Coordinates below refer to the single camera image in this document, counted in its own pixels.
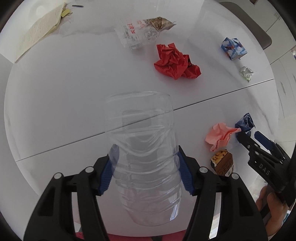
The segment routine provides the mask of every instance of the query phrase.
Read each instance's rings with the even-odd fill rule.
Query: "crumpled red paper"
[[[183,76],[187,79],[195,79],[201,75],[200,68],[191,63],[188,54],[182,54],[176,49],[174,43],[166,47],[158,44],[157,50],[160,60],[154,63],[155,69],[175,80]]]
[[[228,127],[225,123],[218,123],[207,134],[205,141],[213,145],[211,151],[216,151],[220,147],[227,146],[230,135],[236,132],[241,132],[241,129]]]

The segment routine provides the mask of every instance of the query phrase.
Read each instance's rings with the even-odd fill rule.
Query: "small box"
[[[229,177],[234,168],[232,154],[227,150],[218,151],[211,158],[211,167],[219,176]]]
[[[242,44],[238,41],[238,39],[229,39],[226,38],[221,45],[221,48],[228,55],[231,60],[241,58],[245,54],[247,54],[246,49],[242,46]]]

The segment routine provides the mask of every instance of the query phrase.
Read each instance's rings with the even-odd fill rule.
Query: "hand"
[[[266,188],[267,186],[261,189],[259,198],[256,201],[259,211],[263,208],[263,198],[266,196]],[[281,228],[289,207],[287,204],[283,204],[274,193],[270,193],[267,196],[267,204],[270,209],[271,218],[265,227],[267,235],[271,236]]]

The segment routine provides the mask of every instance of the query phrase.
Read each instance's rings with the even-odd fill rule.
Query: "snack wrapper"
[[[127,17],[118,20],[115,32],[124,47],[137,49],[155,42],[161,31],[169,30],[175,25],[162,17],[144,20],[132,20]]]
[[[211,158],[211,167],[219,176],[229,177],[234,169],[232,154],[226,149],[218,151]]]

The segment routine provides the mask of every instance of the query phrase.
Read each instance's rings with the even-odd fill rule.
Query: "clear plastic bottle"
[[[181,200],[178,145],[170,96],[132,92],[105,105],[113,176],[121,203],[133,221],[156,226],[178,215]]]

